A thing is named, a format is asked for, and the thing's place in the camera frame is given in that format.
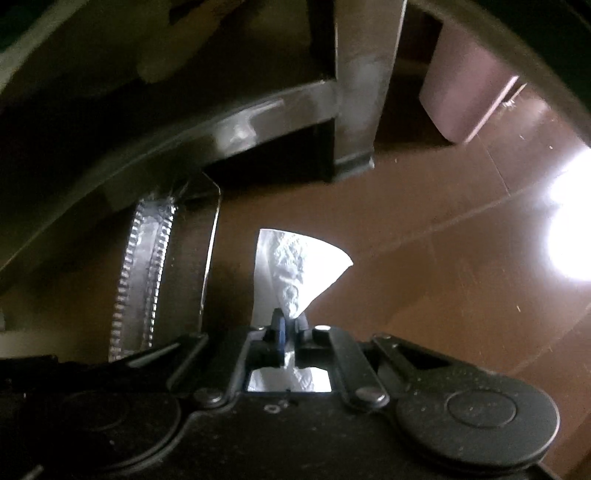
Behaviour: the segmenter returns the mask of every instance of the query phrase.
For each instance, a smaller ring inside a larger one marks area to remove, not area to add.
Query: bright light
[[[570,278],[591,281],[591,151],[586,149],[556,179],[550,198],[560,205],[548,232],[548,254]]]
[[[591,281],[591,208],[562,207],[552,219],[548,253],[564,275]]]
[[[329,373],[318,367],[273,368],[253,370],[248,380],[249,392],[331,392]]]

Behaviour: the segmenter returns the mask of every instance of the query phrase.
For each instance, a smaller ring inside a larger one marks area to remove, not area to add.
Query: reflective surface
[[[406,0],[335,2],[337,164],[373,151],[405,8]]]
[[[309,321],[387,331],[546,390],[562,417],[546,462],[565,475],[591,450],[589,149],[529,88],[468,145],[437,147],[407,83],[392,80],[375,171],[226,193],[206,321],[249,322],[259,228],[337,245],[354,265]],[[420,141],[404,144],[412,108]]]

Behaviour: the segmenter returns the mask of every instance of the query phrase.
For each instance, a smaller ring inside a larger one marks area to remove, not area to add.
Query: crumpled white paper
[[[322,240],[261,229],[256,245],[251,325],[270,325],[276,308],[286,318],[299,317],[351,265],[345,252]],[[316,367],[297,368],[293,345],[290,348],[285,352],[284,367],[252,372],[248,391],[331,391],[328,372]]]
[[[295,319],[330,287],[351,258],[334,245],[283,230],[261,229],[254,271],[254,326],[271,323],[273,310]]]

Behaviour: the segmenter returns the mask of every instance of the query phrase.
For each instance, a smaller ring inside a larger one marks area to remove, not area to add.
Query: round black knob
[[[491,390],[468,390],[447,401],[452,417],[479,429],[494,429],[509,423],[517,413],[515,402]]]
[[[456,365],[421,371],[396,406],[423,455],[465,473],[517,471],[539,461],[558,431],[552,399],[521,381]]]
[[[167,393],[42,394],[24,413],[38,461],[72,473],[117,470],[150,457],[176,433],[181,418],[178,401]]]

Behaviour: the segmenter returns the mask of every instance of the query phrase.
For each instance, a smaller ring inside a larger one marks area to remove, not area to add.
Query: white paper
[[[351,258],[334,245],[282,230],[261,229],[254,271],[254,326],[271,323],[273,310],[295,319],[330,287]]]

